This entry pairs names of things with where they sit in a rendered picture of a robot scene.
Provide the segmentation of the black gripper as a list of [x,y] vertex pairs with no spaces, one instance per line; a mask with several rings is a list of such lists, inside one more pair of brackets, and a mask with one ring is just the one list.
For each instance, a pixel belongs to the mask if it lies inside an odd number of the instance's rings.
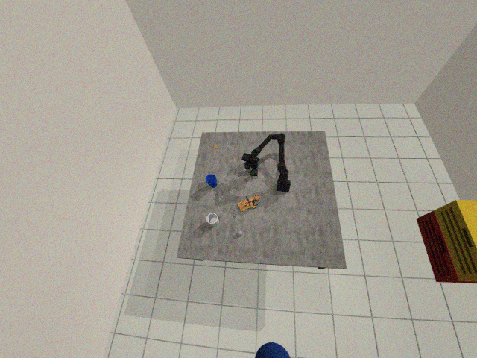
[[257,173],[258,173],[258,169],[257,166],[258,166],[258,163],[256,165],[253,165],[253,164],[250,164],[252,167],[251,171],[250,171],[250,176],[257,176]]

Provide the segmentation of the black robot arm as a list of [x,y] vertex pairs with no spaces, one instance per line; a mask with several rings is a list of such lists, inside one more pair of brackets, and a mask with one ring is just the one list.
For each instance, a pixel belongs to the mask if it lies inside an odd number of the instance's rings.
[[279,181],[280,183],[288,183],[288,170],[285,164],[285,151],[284,151],[284,144],[285,144],[285,134],[270,134],[268,137],[254,150],[252,150],[251,154],[244,153],[242,156],[242,160],[246,161],[244,166],[246,169],[252,167],[250,164],[256,165],[259,162],[259,158],[256,157],[259,155],[261,150],[272,140],[275,139],[279,143],[279,163],[277,165],[278,171],[280,173]]

